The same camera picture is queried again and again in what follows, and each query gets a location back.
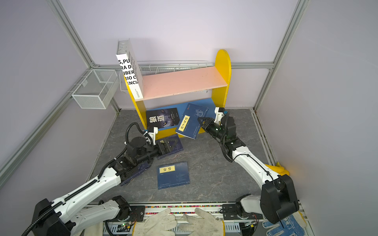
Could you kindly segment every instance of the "black cable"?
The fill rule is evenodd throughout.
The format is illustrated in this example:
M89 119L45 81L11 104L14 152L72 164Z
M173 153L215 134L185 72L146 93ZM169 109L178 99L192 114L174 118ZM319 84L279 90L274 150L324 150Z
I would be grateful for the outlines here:
M90 183L88 183L87 185L83 186L82 188L80 188L79 190L75 191L74 193L68 195L67 197L64 198L64 201L68 201L70 200L72 197L74 197L75 195L79 194L80 192L82 192L83 190L87 189L89 186L93 185L94 183L96 183L97 180L92 180ZM36 219L32 224L29 225L29 227L24 231L24 233L22 234L22 236L26 236L28 235L28 233L30 233L30 231L41 221L43 220L46 216L48 216L50 213L53 212L53 210L55 208L57 208L58 206L62 205L63 202L58 202L57 204L55 204L54 206L50 207L48 210L46 210L40 217L38 217L38 219Z
M108 221L109 221L109 220L105 221L105 228L106 228L106 230L108 231L108 234L109 234L110 236L114 236L114 234L111 232L111 230L110 230L110 228L109 228Z
M118 154L118 156L116 156L116 159L120 158L127 150L127 145L125 146L125 148L122 150L121 153Z
M114 161L115 161L114 159L110 160L109 162L107 162L107 163L101 168L100 173L97 175L98 179L101 178L101 175L104 173L105 169L106 169L111 163L113 163Z
M131 127L133 125L136 125L136 128L138 129L139 133L143 134L144 136L146 136L150 142L151 142L151 145L153 145L153 141L152 141L152 138L151 136L148 135L148 133L144 134L144 132L141 130L141 128L139 127L139 124L136 123L136 122L133 122L131 123L128 127L127 127L127 130L126 130L126 134L125 134L125 138L126 138L126 145L129 143L129 131L131 129Z
M232 211L229 211L229 210L226 210L226 209L220 209L220 210L219 210L219 213L220 213L220 214L223 214L224 212L228 212L228 213L230 213L230 214L237 215L236 212L232 212Z
M28 228L26 228L26 230L24 231L24 233L21 235L21 236L27 236L30 231L41 221L43 220L46 216L48 216L49 214L51 214L51 212L53 212L53 210L55 208L57 208L58 206L62 205L63 202L58 202L57 204L55 204L53 207L50 207L47 211L45 211L41 216L38 217L38 219L36 219L33 223L31 223L31 225L29 225Z
M273 177L270 175L270 173L269 173L269 171L267 171L267 170L265 170L254 158L252 158L249 154L239 154L239 155L246 155L246 156L249 156L252 160L254 160L265 172L266 172L266 174L267 175L269 175L270 176L270 178L272 179L272 182L273 182L273 185L274 186L276 186L275 184L274 184L274 179L273 179Z
M232 158L229 158L228 156L227 156L227 153L226 153L226 150L225 150L225 147L221 144L221 143L219 143L219 146L220 146L220 149L222 150L222 154L223 154L223 156L226 158L226 160L228 161L228 162L233 162L234 160L232 160Z
M228 111L227 114L226 114L226 118L225 118L225 123L223 124L223 127L222 129L224 129L224 133L222 135L222 137L220 138L220 142L223 144L223 146L225 145L223 143L223 138L226 136L226 133L227 133L227 123L228 123L228 117L230 116L230 112Z

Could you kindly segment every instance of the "book cover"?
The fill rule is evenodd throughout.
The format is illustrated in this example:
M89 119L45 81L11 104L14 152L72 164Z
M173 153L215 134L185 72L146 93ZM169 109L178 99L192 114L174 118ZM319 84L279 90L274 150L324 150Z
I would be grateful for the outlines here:
M131 47L130 40L118 42L118 51L116 56L125 77L125 83L129 85L129 92L131 92L134 99L142 99L143 77L136 61L133 48Z
M181 123L176 128L176 133L186 136L191 139L197 137L201 125L198 122L198 117L205 117L209 108L188 103L182 117Z
M158 189L190 184L187 162L179 162L157 167Z
M184 150L184 147L180 141L180 138L178 137L178 134L174 134L174 135L165 137L163 139L159 139L156 142L166 142L167 146L171 148L170 149L171 151L169 153L158 156L156 157L156 159L161 159L166 156L169 156L169 155L172 155L172 154L178 153L179 151Z
M165 128L178 125L180 116L177 108L146 111L147 127Z

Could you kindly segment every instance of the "white plastic bracket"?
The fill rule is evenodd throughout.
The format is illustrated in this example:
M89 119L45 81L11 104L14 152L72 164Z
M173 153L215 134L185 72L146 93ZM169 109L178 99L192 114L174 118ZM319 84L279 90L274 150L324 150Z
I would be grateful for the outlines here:
M153 145L155 145L155 140L156 140L156 135L158 134L158 128L157 127L154 127L153 128L153 133L148 133L148 135L152 138L152 141L153 141Z
M220 125L220 120L222 119L223 116L225 116L225 114L223 112L219 112L219 107L216 107L214 112L215 112L214 123L217 123L218 125Z

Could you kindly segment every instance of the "wire rack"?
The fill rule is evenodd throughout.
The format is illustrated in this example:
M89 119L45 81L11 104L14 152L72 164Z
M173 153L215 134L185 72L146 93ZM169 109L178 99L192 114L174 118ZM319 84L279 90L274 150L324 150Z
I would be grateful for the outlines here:
M119 76L113 69L93 69L73 91L83 109L106 109L118 88Z

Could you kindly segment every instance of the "book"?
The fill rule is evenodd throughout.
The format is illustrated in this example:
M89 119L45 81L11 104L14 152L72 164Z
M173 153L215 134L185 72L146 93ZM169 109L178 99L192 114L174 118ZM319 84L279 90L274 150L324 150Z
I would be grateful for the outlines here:
M158 189L190 184L187 162L179 162L157 167Z
M129 170L125 176L126 180L123 181L120 186L123 186L125 184L128 184L130 181L132 181L135 177L137 177L138 175L140 175L141 173L143 173L145 170L147 170L148 168L150 168L150 164L148 164L147 161L145 162L142 162L142 164L132 168L131 170Z
M129 85L129 89L134 99L143 98L143 77L140 72L138 63L135 58L130 40L118 42L117 51L118 63L121 66L125 83Z
M178 125L180 116L177 108L146 111L147 127L165 128Z
M178 153L179 151L184 150L184 147L183 147L183 145L180 141L180 138L178 137L178 134L174 134L174 135L165 137L163 139L159 139L156 142L166 142L168 148L170 149L169 153L156 157L156 159L158 159L158 160L161 159L161 158L164 158L166 156L169 156L169 155L172 155L172 154Z
M195 139L200 131L201 124L198 117L205 117L209 108L188 103L182 117L181 124L176 128L176 133Z
M184 103L179 103L179 104L175 104L175 105L163 106L163 107L159 107L159 108L154 108L153 110L177 108L178 115L181 118L186 107L188 106L188 103L193 103L195 105L204 106L204 107L209 108L209 111L207 112L206 117L211 117L211 118L215 119L215 113L212 112L213 110L215 110L215 104L214 104L214 102L211 98L206 98L206 99L201 99L201 100L196 100L196 101L191 101L191 102L184 102ZM172 129L172 128L174 128L176 130L177 125L166 127L166 128L161 128L161 129L159 129L159 132L161 130L167 130L167 129Z

